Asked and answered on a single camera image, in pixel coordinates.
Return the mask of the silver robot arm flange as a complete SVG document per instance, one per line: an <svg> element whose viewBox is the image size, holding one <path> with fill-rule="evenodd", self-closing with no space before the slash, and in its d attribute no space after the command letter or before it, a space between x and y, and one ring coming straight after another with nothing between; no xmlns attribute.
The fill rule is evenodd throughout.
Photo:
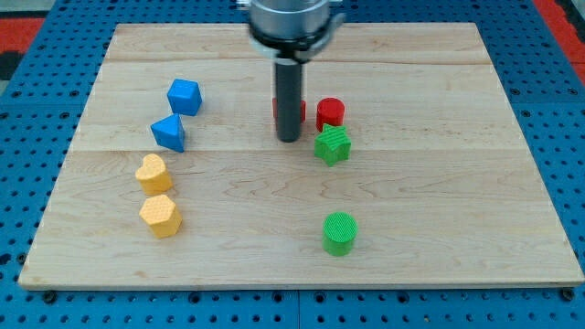
<svg viewBox="0 0 585 329"><path fill-rule="evenodd" d="M248 12L250 44L280 65L305 64L333 40L346 15L331 13L332 0L237 0Z"/></svg>

